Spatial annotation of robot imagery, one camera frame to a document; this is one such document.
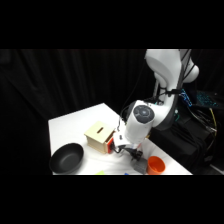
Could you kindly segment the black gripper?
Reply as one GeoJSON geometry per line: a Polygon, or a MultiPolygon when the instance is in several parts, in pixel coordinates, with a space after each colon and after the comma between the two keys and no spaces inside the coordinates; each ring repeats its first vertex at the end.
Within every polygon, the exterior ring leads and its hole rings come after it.
{"type": "Polygon", "coordinates": [[[135,149],[128,148],[127,151],[132,156],[131,161],[136,160],[136,158],[137,158],[137,161],[143,160],[143,152],[140,149],[138,149],[138,148],[135,148],[135,149]]]}

